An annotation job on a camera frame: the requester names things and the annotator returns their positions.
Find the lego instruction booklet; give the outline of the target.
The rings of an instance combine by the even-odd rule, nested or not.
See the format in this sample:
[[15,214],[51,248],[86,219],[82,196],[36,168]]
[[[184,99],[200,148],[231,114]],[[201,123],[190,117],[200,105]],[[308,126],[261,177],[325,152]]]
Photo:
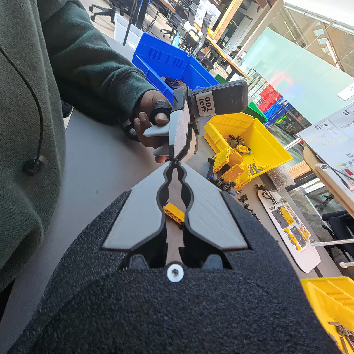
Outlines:
[[270,218],[275,222],[284,243],[290,246],[295,253],[302,252],[310,242],[311,233],[295,214],[291,206],[286,203],[278,203],[266,208]]

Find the person in green sweatshirt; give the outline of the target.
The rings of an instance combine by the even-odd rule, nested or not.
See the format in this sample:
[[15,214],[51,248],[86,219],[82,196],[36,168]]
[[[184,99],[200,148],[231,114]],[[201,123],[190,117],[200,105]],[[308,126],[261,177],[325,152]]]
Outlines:
[[57,203],[65,160],[61,100],[37,1],[1,1],[1,47],[31,84],[42,108],[41,157],[34,176],[22,172],[35,157],[40,120],[34,99],[1,54],[1,291],[42,243]]

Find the white book stand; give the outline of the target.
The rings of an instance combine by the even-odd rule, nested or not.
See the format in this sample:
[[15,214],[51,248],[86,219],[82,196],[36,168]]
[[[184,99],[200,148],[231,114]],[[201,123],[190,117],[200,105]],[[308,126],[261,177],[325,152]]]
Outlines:
[[[346,176],[333,168],[331,168],[328,164],[322,162],[319,157],[315,155],[314,152],[311,151],[309,147],[305,147],[303,151],[303,158],[307,165],[312,169],[314,174],[321,180],[322,183],[328,188],[329,192],[332,194],[334,198],[336,198],[340,204],[344,207],[353,218],[354,216],[354,194],[353,190],[348,188],[348,179]],[[353,243],[353,239],[347,240],[334,240],[332,238],[331,241],[314,241],[311,245],[315,247],[323,246],[329,252],[331,258],[332,248],[337,245],[344,245]],[[341,268],[349,268],[353,267],[353,262],[340,262],[339,266]]]

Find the yellow lego panel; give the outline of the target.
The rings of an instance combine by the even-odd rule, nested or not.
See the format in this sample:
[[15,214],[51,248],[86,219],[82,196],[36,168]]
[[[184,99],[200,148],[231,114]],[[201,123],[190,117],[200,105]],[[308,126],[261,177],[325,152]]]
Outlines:
[[179,225],[180,230],[184,230],[184,213],[181,210],[168,201],[163,206],[163,211]]

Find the open instruction manual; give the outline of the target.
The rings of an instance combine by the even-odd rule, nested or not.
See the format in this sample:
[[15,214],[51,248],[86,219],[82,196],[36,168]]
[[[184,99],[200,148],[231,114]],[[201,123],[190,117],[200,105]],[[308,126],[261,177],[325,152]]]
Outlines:
[[322,162],[353,191],[354,103],[298,133]]

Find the wooden post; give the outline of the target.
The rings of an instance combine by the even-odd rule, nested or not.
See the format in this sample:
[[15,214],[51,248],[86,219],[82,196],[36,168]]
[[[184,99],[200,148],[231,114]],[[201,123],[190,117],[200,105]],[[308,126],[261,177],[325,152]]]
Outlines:
[[307,165],[305,161],[301,161],[290,167],[288,172],[293,180],[302,179],[313,173],[312,169]]

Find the heap of mixed lego pieces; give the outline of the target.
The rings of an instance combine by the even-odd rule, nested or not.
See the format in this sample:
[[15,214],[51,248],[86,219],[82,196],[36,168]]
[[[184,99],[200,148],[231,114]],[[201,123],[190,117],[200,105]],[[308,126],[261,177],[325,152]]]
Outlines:
[[328,324],[335,327],[343,349],[342,352],[345,354],[354,353],[353,331],[338,322],[328,322]]

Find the pile of small lego pins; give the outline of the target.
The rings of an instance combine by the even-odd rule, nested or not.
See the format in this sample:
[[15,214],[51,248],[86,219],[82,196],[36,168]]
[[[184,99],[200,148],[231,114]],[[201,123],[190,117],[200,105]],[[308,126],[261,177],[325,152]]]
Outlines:
[[257,217],[256,213],[253,209],[249,208],[248,197],[246,194],[240,196],[239,201],[242,203],[243,207],[255,218],[257,221],[261,222],[260,219]]

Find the stack of coloured crates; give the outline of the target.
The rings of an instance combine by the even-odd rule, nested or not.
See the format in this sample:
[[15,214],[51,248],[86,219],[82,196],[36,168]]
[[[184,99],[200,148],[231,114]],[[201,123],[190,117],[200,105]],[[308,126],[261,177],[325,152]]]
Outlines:
[[265,127],[282,125],[296,118],[293,106],[264,78],[256,76],[248,80],[247,84],[252,99],[250,107]]

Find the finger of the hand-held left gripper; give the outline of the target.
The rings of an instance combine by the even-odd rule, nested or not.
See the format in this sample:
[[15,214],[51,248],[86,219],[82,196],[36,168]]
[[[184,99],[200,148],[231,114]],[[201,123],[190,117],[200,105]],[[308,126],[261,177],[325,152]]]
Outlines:
[[190,115],[188,106],[175,110],[170,114],[169,122],[169,159],[175,160],[187,144]]
[[196,154],[198,150],[198,135],[192,135],[192,139],[189,144],[189,148],[187,149],[184,157],[178,158],[179,162],[187,162],[192,156]]

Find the person's left hand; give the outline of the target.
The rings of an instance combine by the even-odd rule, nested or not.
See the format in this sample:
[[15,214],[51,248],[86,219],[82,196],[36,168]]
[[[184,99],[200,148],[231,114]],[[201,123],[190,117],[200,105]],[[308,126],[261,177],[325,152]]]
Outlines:
[[158,101],[163,101],[170,106],[170,102],[159,91],[149,90],[142,95],[139,103],[135,107],[135,133],[140,143],[147,148],[157,149],[163,144],[158,137],[144,136],[145,130],[151,127],[149,115]]

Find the blue plastic crate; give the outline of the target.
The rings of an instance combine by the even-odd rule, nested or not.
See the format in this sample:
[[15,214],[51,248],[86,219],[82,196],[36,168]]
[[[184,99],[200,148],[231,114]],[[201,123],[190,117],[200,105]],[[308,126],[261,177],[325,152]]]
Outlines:
[[219,82],[201,63],[187,52],[144,32],[133,55],[132,63],[142,70],[146,80],[173,104],[173,90],[162,80],[170,77],[197,90]]

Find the black office chair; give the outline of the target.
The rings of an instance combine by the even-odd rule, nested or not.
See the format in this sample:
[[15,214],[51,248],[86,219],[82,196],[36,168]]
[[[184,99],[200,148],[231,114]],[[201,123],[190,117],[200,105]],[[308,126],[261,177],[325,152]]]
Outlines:
[[[327,213],[322,215],[322,220],[329,224],[328,226],[322,226],[329,233],[334,240],[347,240],[353,239],[354,233],[354,219],[346,211],[336,211],[333,213]],[[336,246],[349,262],[353,262],[354,257],[354,244],[346,243],[344,245]]]
[[116,14],[116,9],[117,5],[115,1],[109,1],[109,8],[105,8],[99,5],[91,4],[89,6],[89,11],[92,13],[90,16],[91,21],[95,22],[95,17],[96,16],[108,16],[110,17],[110,21],[112,24],[115,24],[115,14]]

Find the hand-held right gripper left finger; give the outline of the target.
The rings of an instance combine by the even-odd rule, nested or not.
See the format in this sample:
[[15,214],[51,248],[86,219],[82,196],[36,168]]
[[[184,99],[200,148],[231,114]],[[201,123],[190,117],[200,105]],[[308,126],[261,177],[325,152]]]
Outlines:
[[167,162],[129,191],[103,245],[128,258],[141,254],[150,268],[162,268],[167,257],[167,230],[163,206],[169,199],[171,163]]

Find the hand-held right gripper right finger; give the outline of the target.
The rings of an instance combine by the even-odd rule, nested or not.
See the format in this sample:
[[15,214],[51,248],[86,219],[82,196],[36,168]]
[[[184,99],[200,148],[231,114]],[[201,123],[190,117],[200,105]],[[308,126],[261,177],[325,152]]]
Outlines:
[[202,268],[210,256],[216,256],[221,268],[231,268],[226,253],[248,250],[248,243],[231,213],[228,194],[184,162],[177,163],[177,174],[185,205],[182,262]]

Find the yellow plastic storage bin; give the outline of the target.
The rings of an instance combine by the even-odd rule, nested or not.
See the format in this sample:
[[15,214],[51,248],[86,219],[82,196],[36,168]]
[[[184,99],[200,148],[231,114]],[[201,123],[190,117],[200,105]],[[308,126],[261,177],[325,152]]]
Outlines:
[[338,322],[354,332],[354,281],[349,277],[322,277],[300,282],[323,328],[342,352],[339,335],[328,322]]
[[256,118],[245,113],[215,115],[204,126],[204,138],[215,154],[230,147],[229,135],[240,136],[251,154],[241,154],[244,160],[265,173],[290,162],[293,157]]

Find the silver foil bag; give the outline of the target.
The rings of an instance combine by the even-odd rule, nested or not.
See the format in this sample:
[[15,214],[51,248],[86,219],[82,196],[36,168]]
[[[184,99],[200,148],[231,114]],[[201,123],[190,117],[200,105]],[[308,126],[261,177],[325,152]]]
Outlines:
[[296,185],[285,166],[281,165],[266,172],[277,191]]

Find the large yellow black lego model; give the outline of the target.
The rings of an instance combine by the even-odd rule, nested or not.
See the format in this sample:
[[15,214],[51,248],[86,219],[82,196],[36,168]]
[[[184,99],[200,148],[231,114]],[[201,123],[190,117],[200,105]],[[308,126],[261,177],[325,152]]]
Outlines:
[[249,163],[236,150],[228,147],[208,158],[210,164],[207,180],[222,191],[235,196],[251,181]]

